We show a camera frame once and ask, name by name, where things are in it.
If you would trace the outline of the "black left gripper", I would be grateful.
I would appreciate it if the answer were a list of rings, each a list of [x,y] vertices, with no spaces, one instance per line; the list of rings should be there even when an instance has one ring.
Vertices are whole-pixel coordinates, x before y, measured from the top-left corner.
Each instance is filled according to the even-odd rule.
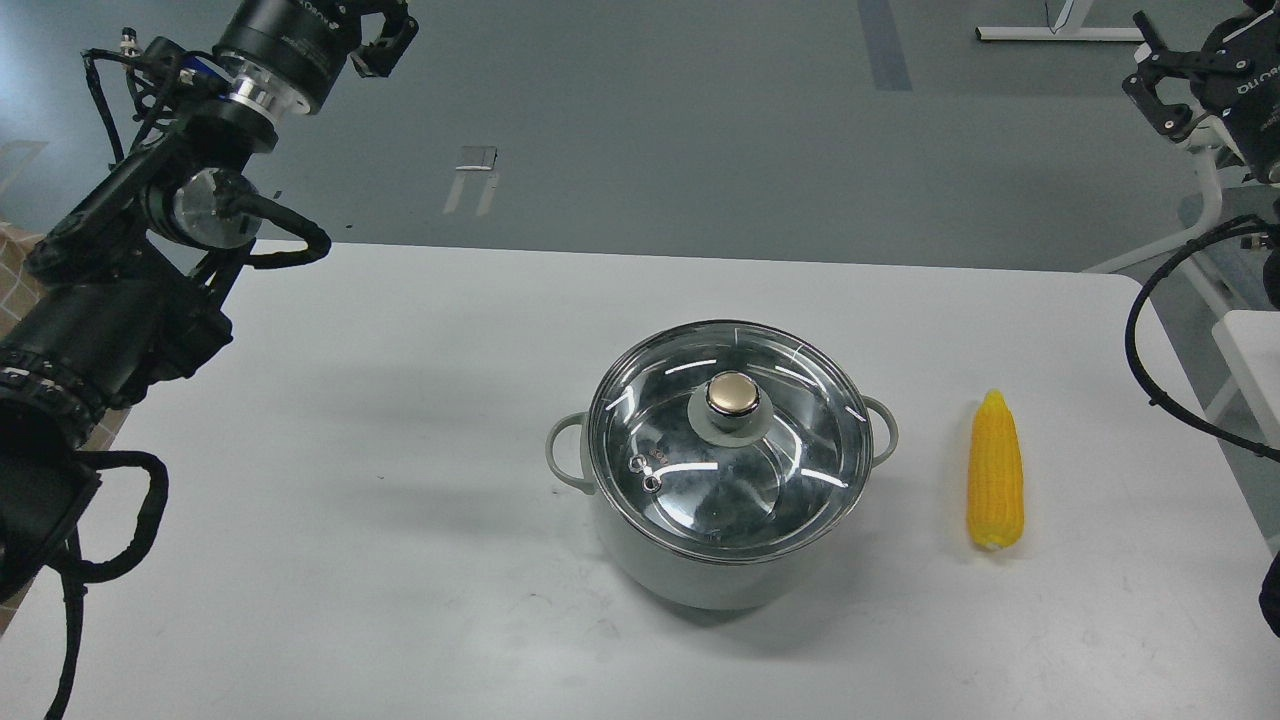
[[[401,1],[243,1],[212,55],[244,100],[314,115],[344,67],[387,78],[419,33]]]

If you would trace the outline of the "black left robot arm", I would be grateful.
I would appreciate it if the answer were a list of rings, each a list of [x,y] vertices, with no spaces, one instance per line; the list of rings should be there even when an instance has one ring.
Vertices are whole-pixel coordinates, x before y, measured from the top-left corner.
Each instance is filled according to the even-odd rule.
[[[3,338],[3,598],[60,577],[67,646],[46,717],[65,715],[92,584],[136,569],[169,493],[143,451],[90,450],[110,411],[192,377],[230,343],[239,273],[332,250],[244,177],[288,114],[317,113],[342,69],[388,77],[419,32],[404,1],[243,1],[209,53],[131,27],[81,55],[114,161],[28,252],[44,296]]]

